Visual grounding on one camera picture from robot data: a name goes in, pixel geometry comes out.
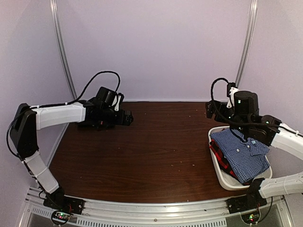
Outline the white plastic bin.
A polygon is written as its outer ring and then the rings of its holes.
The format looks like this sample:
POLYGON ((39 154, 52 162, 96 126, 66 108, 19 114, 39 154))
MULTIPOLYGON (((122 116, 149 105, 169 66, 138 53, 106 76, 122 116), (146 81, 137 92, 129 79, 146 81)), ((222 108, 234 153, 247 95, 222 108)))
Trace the white plastic bin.
POLYGON ((245 190, 257 178, 271 178, 269 147, 255 139, 244 139, 228 126, 208 132, 211 158, 220 185, 229 191, 245 190))

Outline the black pinstriped long sleeve shirt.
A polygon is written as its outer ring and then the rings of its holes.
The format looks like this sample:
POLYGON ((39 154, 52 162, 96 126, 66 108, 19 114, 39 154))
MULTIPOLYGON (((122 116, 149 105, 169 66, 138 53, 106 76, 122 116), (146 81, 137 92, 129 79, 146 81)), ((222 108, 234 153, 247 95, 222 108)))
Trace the black pinstriped long sleeve shirt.
POLYGON ((103 130, 103 129, 112 129, 115 127, 114 124, 106 121, 84 121, 77 123, 78 128, 80 129, 95 129, 95 130, 103 130))

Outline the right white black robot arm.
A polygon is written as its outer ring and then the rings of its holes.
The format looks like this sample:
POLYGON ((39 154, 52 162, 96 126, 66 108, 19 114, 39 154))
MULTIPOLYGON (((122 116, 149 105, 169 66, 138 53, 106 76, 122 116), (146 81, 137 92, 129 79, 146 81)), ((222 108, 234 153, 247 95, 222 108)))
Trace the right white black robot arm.
MULTIPOLYGON (((229 101, 219 102, 212 99, 205 104, 207 118, 215 118, 218 122, 229 124, 243 137, 232 134, 230 141, 237 138, 247 143, 249 138, 266 147, 275 147, 303 158, 303 136, 293 131, 288 125, 271 115, 259 115, 258 96, 250 91, 240 91, 232 87, 228 95, 229 101)), ((279 178, 257 178, 252 181, 243 197, 246 208, 254 208, 261 198, 300 193, 303 191, 303 174, 301 172, 279 178)))

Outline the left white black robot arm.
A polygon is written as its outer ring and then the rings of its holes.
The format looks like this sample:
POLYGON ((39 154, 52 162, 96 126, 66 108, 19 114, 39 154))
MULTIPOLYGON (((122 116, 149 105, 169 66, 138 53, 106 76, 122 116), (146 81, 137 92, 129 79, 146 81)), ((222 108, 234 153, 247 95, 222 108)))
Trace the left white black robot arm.
POLYGON ((46 202, 58 210, 68 206, 64 190, 42 160, 37 143, 37 131, 51 126, 78 123, 81 126, 114 127, 129 126, 134 120, 130 111, 120 108, 124 95, 101 87, 90 100, 75 100, 69 103, 29 106, 19 105, 10 124, 7 139, 17 150, 16 156, 42 187, 46 202))

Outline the blue checked long sleeve shirt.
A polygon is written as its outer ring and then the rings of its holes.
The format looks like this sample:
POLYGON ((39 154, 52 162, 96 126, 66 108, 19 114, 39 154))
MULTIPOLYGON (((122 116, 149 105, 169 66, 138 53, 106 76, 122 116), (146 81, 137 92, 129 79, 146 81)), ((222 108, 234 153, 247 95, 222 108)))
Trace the blue checked long sleeve shirt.
POLYGON ((240 131, 227 128, 211 133, 210 138, 241 184, 248 183, 270 168, 266 159, 269 147, 253 138, 244 138, 240 131))

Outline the red black plaid shirt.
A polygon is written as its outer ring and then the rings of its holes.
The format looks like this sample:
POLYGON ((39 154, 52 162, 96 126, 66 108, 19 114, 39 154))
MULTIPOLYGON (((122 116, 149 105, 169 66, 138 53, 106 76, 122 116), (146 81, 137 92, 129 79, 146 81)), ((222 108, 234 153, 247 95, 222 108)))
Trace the red black plaid shirt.
POLYGON ((214 139, 210 140, 209 148, 212 152, 212 156, 215 159, 214 167, 219 183, 224 189, 236 191, 242 189, 243 187, 247 188, 252 183, 252 179, 244 183, 239 181, 234 170, 232 169, 232 166, 214 139))

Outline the right led circuit board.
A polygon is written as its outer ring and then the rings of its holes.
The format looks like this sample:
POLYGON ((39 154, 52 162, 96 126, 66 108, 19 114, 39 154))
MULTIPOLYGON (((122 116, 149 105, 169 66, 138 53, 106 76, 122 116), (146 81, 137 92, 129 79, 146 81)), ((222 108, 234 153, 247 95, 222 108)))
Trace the right led circuit board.
POLYGON ((260 214, 258 212, 241 214, 242 221, 248 225, 257 223, 259 221, 259 218, 260 214))

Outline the led circuit board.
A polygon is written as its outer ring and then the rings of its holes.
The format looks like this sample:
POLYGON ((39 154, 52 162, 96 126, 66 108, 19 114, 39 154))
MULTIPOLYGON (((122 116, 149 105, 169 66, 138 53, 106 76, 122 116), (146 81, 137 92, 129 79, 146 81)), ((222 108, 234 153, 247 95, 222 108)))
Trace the led circuit board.
POLYGON ((258 212, 241 214, 242 221, 248 225, 257 223, 259 221, 259 218, 260 214, 258 212))
POLYGON ((70 213, 65 213, 59 210, 55 210, 52 214, 51 214, 51 221, 55 224, 55 225, 65 225, 71 218, 71 214, 70 213))

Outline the left led circuit board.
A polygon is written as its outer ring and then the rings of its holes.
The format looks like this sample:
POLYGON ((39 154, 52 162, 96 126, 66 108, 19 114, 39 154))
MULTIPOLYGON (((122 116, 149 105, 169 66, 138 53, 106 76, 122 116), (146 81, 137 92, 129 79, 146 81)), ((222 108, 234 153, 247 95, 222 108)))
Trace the left led circuit board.
POLYGON ((55 225, 65 225, 71 218, 71 214, 70 213, 65 213, 59 210, 55 210, 52 214, 51 214, 51 221, 55 224, 55 225))

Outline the right aluminium frame post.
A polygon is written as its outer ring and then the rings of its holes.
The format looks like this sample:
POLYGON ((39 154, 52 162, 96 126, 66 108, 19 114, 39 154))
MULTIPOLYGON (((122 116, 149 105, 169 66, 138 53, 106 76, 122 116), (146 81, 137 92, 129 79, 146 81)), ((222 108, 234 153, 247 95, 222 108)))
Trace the right aluminium frame post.
POLYGON ((242 49, 238 72, 237 72, 237 76, 236 76, 236 80, 235 80, 235 84, 237 87, 240 86, 241 79, 244 75, 246 63, 247 63, 248 56, 249 56, 250 46, 252 43, 254 31, 255 31, 257 13, 258 13, 258 1, 251 0, 246 35, 245 35, 245 39, 244 39, 244 45, 243 45, 243 49, 242 49))

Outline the aluminium frame post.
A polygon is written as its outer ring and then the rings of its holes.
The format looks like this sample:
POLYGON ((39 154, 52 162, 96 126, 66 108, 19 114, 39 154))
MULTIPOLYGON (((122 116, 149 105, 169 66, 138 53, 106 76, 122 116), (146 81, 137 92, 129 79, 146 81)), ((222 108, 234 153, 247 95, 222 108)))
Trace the aluminium frame post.
POLYGON ((241 79, 244 75, 246 63, 247 63, 248 56, 249 56, 250 46, 252 43, 254 31, 255 31, 257 13, 258 13, 258 1, 251 0, 246 35, 245 35, 245 39, 244 39, 244 45, 243 45, 243 49, 242 49, 238 72, 237 72, 237 76, 236 76, 236 80, 235 80, 235 84, 237 87, 240 86, 241 79))
POLYGON ((68 89, 71 93, 71 96, 73 99, 77 98, 75 86, 71 77, 71 71, 70 67, 68 64, 68 59, 64 47, 64 41, 63 41, 63 36, 62 36, 62 30, 61 30, 61 25, 60 25, 60 17, 59 17, 59 11, 58 11, 58 6, 57 6, 57 1, 56 0, 50 0, 50 10, 51 10, 51 15, 53 19, 53 26, 54 26, 54 31, 55 31, 55 37, 58 45, 58 50, 59 50, 59 56, 61 59, 62 63, 62 68, 63 72, 67 81, 67 86, 68 89))

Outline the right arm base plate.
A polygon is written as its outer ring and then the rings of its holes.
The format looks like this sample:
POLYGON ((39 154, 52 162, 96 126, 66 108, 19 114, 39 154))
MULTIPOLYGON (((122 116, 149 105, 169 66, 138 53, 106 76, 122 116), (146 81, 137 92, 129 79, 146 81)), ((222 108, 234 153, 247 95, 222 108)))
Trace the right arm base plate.
POLYGON ((230 214, 258 209, 260 206, 267 205, 267 200, 255 195, 243 195, 229 198, 227 207, 230 214))

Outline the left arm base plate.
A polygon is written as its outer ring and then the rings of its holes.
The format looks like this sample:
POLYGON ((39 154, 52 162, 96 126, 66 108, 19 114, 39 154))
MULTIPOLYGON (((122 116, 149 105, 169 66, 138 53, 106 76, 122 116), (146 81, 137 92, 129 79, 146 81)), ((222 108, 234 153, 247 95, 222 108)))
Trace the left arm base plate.
POLYGON ((71 214, 82 214, 84 200, 77 199, 65 195, 47 196, 43 205, 55 210, 63 211, 71 214))

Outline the left aluminium frame post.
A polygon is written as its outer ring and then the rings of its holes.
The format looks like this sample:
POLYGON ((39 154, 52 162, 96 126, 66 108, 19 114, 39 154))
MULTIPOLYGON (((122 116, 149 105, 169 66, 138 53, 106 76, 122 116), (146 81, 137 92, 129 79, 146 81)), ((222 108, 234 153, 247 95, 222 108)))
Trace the left aluminium frame post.
POLYGON ((57 1, 56 0, 50 0, 50 10, 51 10, 51 15, 53 19, 53 26, 54 26, 54 31, 55 31, 55 37, 58 45, 58 50, 59 50, 59 56, 61 59, 62 63, 62 68, 63 72, 67 81, 67 86, 68 89, 71 93, 71 96, 73 99, 77 98, 75 86, 71 77, 71 71, 70 67, 68 64, 68 59, 64 47, 64 41, 63 41, 63 36, 62 36, 62 30, 61 30, 61 25, 60 25, 60 17, 59 17, 59 11, 58 11, 58 6, 57 6, 57 1))

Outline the front aluminium rail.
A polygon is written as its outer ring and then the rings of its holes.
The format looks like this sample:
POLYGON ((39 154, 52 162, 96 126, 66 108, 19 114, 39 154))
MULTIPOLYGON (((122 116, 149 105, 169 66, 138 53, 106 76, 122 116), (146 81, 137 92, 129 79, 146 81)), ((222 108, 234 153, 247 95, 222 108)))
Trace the front aluminium rail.
POLYGON ((250 214, 260 215, 257 227, 292 227, 284 197, 268 199, 258 210, 230 213, 227 198, 180 203, 120 203, 85 199, 82 213, 65 227, 249 227, 250 214))

